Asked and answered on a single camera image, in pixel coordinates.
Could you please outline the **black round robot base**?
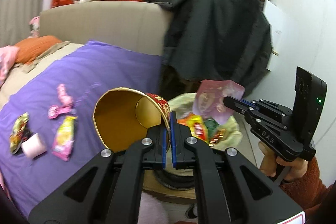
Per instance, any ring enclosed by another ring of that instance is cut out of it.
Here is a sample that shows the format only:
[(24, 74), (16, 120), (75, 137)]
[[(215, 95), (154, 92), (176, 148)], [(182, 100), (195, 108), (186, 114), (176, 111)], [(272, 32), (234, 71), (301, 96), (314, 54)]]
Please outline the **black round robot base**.
[(190, 190), (195, 187), (194, 176), (179, 176), (165, 170), (154, 170), (154, 177), (163, 186), (172, 190)]

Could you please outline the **red fleece sleeve forearm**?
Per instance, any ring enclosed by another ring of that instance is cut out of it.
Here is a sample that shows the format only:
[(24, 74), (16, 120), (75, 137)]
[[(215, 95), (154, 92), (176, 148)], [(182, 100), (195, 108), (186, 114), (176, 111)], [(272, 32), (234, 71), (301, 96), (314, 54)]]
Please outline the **red fleece sleeve forearm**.
[(303, 208), (306, 220), (316, 214), (333, 185), (327, 187), (319, 177), (319, 166), (316, 157), (307, 164), (307, 171), (293, 181), (283, 181), (280, 188)]

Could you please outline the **right hand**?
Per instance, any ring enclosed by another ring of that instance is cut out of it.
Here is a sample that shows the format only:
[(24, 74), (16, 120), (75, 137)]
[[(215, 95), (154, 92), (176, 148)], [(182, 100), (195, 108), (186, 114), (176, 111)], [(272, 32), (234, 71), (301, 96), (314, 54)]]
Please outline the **right hand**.
[(306, 174), (308, 166), (308, 162), (306, 160), (297, 158), (293, 162), (287, 162), (279, 156), (276, 156), (276, 154), (263, 142), (260, 141), (258, 143), (258, 147), (264, 155), (259, 169), (266, 176), (276, 176), (276, 169), (278, 166), (290, 167), (288, 174), (284, 177), (284, 180), (286, 181), (302, 178), (304, 174)]

